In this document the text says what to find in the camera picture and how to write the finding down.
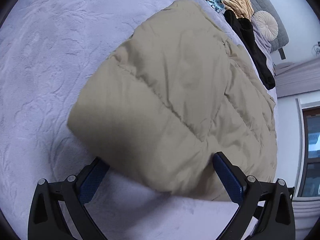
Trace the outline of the lavender bed blanket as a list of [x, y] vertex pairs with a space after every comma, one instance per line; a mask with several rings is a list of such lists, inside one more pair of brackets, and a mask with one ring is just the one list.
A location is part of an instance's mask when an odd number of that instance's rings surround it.
[[[1, 27], [1, 210], [21, 239], [37, 181], [64, 179], [95, 155], [67, 125], [81, 90], [139, 25], [175, 1], [19, 0], [13, 7]], [[222, 14], [204, 0], [191, 1], [245, 48]], [[127, 192], [139, 184], [125, 175], [121, 182]], [[189, 212], [184, 196], [145, 185], [140, 194], [119, 202], [125, 212], [136, 206], [138, 221], [156, 230], [139, 238], [168, 238], [182, 219], [168, 208]], [[171, 224], [160, 229], [164, 215]]]

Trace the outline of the beige puffer jacket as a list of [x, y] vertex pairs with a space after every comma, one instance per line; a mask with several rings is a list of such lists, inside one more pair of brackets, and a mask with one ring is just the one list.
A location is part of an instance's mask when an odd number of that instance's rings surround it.
[[243, 46], [191, 0], [157, 12], [89, 78], [67, 125], [113, 169], [159, 192], [228, 196], [223, 152], [260, 181], [277, 166], [274, 100]]

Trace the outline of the grey curtain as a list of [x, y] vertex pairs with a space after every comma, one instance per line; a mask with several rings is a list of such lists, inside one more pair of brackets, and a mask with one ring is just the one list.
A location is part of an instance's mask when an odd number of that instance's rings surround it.
[[283, 98], [319, 90], [319, 57], [274, 67], [277, 97]]

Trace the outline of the cream striped garment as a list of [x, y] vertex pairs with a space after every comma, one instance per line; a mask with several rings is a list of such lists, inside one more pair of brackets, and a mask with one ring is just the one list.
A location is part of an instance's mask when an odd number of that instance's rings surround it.
[[251, 19], [254, 14], [252, 3], [250, 0], [222, 0], [225, 9], [235, 13], [236, 18]]

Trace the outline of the dark framed window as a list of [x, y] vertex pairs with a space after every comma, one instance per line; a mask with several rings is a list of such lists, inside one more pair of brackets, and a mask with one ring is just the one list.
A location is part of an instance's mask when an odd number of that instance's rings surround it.
[[297, 196], [319, 197], [319, 106], [296, 101], [302, 133]]

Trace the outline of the black folded garment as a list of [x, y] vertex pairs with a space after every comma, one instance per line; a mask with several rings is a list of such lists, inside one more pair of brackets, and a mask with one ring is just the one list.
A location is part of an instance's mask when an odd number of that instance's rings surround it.
[[267, 58], [255, 42], [253, 25], [247, 18], [237, 18], [232, 10], [226, 10], [224, 17], [234, 32], [239, 36], [251, 56], [260, 80], [267, 90], [276, 86], [271, 71], [267, 67]]

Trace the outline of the white radiator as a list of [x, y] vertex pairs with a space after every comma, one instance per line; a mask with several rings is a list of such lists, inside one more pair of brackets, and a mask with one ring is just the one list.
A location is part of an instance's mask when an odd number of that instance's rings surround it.
[[311, 229], [319, 218], [319, 197], [294, 197], [292, 201], [296, 230]]

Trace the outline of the round white cushion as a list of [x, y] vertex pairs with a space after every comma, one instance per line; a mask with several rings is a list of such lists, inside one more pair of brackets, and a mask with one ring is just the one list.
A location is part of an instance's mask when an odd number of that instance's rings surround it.
[[279, 31], [278, 24], [269, 12], [257, 11], [253, 14], [253, 18], [260, 32], [268, 42], [274, 41], [277, 38]]

